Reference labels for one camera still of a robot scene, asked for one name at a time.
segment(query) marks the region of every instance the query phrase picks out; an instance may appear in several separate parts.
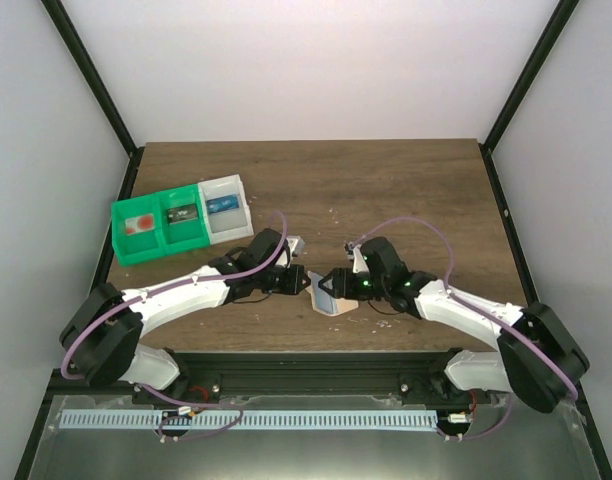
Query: gray floor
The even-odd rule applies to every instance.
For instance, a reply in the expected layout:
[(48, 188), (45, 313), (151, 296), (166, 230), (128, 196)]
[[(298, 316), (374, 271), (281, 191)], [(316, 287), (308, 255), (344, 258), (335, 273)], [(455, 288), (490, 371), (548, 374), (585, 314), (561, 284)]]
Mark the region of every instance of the gray floor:
[[(499, 413), (478, 408), (478, 429)], [(463, 443), (434, 433), (240, 431), (162, 445), (151, 431), (47, 429), (31, 478), (597, 479), (580, 420), (567, 406), (542, 415), (517, 402), (502, 430)]]

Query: white linear rail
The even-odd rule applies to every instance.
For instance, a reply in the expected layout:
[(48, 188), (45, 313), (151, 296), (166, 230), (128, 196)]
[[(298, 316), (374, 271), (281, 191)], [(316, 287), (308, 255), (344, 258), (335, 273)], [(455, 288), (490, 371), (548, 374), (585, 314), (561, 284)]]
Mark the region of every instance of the white linear rail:
[[(213, 430), (235, 420), (234, 410), (210, 410), (192, 419), (173, 419), (164, 429)], [(64, 410), (60, 429), (151, 430), (162, 411)], [(430, 410), (246, 410), (233, 430), (383, 430), (435, 432), (437, 412)]]

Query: wooden table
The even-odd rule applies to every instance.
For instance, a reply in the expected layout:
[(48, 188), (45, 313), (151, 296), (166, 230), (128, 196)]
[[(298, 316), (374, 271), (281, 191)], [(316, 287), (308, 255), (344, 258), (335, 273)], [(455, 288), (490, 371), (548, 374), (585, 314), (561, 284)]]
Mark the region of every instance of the wooden table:
[[(452, 284), (498, 301), (524, 303), (513, 258), (474, 140), (151, 143), (133, 196), (239, 173), (255, 231), (281, 209), (306, 250), (296, 263), (320, 274), (348, 265), (343, 244), (382, 221), (415, 215), (442, 230), (456, 255)], [(447, 254), (421, 225), (382, 234), (411, 269), (443, 275)], [(109, 281), (142, 287), (186, 274), (250, 239), (123, 268)], [(391, 311), (385, 303), (383, 310)], [(203, 310), (160, 327), (144, 343), (196, 351), (486, 350), (449, 327), (368, 305), (338, 317), (311, 308), (310, 295)]]

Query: white backdrop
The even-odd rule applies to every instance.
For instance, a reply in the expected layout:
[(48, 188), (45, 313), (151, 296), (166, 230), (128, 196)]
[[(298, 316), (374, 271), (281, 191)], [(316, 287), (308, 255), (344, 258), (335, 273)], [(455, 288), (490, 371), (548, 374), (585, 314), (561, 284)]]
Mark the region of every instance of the white backdrop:
[(495, 163), (539, 295), (590, 359), (612, 464), (612, 0), (580, 2)]
[(41, 2), (0, 2), (0, 479), (64, 355), (127, 160)]
[(488, 133), (556, 0), (65, 0), (138, 144)]

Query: robotic arm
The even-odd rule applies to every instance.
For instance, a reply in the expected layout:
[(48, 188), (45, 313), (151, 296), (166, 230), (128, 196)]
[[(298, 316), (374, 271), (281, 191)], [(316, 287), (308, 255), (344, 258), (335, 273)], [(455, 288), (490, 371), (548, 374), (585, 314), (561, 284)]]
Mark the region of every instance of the robotic arm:
[[(281, 238), (280, 233), (267, 228), (257, 234), (248, 247), (233, 249), (188, 275), (159, 285), (123, 292), (110, 283), (100, 285), (62, 331), (60, 343), (66, 350), (70, 349), (100, 316), (128, 303), (127, 308), (111, 315), (84, 338), (72, 362), (91, 386), (124, 380), (166, 390), (178, 397), (186, 390), (188, 379), (180, 375), (175, 353), (141, 345), (139, 340), (176, 318), (232, 303), (257, 289), (268, 294), (299, 294), (310, 285), (304, 267), (291, 264), (291, 258), (304, 247), (300, 237), (288, 237), (280, 253), (266, 268), (249, 276), (232, 278), (269, 260)], [(203, 281), (201, 277), (211, 277), (211, 280)]]
[(319, 288), (333, 298), (384, 299), (398, 312), (451, 326), (496, 350), (462, 351), (447, 359), (443, 375), (433, 385), (444, 395), (451, 388), (512, 391), (545, 413), (566, 396), (567, 385), (544, 360), (487, 318), (490, 316), (527, 337), (573, 384), (589, 368), (579, 345), (544, 304), (535, 302), (523, 308), (447, 289), (443, 280), (430, 273), (409, 271), (384, 237), (349, 247), (347, 254), (353, 268), (335, 268), (319, 281)]

